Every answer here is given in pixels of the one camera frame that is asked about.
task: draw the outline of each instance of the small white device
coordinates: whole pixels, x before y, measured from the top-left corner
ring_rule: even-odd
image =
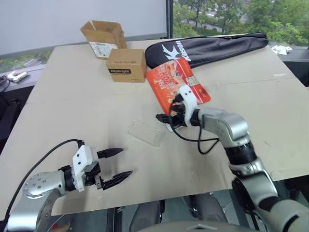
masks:
[[[10,81],[13,81],[14,83],[17,83],[24,79],[26,76],[28,76],[27,72],[17,73],[15,71],[11,72],[7,75],[7,79]]]

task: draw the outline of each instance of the cardboard tabletop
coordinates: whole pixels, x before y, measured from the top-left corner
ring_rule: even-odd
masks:
[[[145,50],[155,42],[127,44]],[[194,68],[193,73],[211,96],[200,107],[222,108],[247,119],[256,153],[274,180],[309,173],[309,91],[269,47]],[[98,150],[124,148],[100,160],[105,180],[124,171],[133,174],[105,191],[92,186],[69,192],[55,203],[54,215],[231,188],[234,177],[222,146],[199,154],[196,143],[179,139],[157,121],[155,115],[162,112],[147,81],[113,82],[105,61],[96,59],[88,44],[57,47],[0,156],[0,183],[5,186],[0,217],[25,173],[56,144],[73,138]],[[127,132],[135,120],[165,133],[160,147]],[[197,138],[198,128],[179,132]],[[203,136],[214,135],[204,131]],[[76,150],[74,143],[62,146],[33,174],[71,165]]]

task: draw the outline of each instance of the box label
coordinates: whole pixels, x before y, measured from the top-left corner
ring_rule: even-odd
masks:
[[[131,69],[108,69],[110,74],[131,74]]]
[[[89,44],[95,52],[96,56],[102,58],[107,58],[113,48],[118,48],[117,45],[113,43],[89,42]]]

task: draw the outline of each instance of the clear plastic tray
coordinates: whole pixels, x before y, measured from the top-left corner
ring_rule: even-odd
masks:
[[[130,126],[128,133],[137,139],[140,139],[152,146],[159,147],[165,136],[165,132],[145,125],[144,123],[135,120]]]

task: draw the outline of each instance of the white wall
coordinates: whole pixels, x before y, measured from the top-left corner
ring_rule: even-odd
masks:
[[[0,0],[0,56],[86,41],[88,20],[119,22],[125,36],[166,33],[165,0]]]

